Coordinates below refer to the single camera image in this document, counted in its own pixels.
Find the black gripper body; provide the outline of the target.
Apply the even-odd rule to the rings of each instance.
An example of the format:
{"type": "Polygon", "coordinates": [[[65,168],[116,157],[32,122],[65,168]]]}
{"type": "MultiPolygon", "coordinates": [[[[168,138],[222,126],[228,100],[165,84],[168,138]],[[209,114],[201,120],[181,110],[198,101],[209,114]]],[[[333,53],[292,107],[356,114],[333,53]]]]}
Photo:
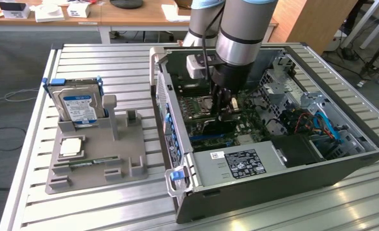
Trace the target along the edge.
{"type": "Polygon", "coordinates": [[[246,65],[229,65],[226,63],[216,65],[210,77],[210,87],[238,91],[246,82],[253,63],[246,65]]]}

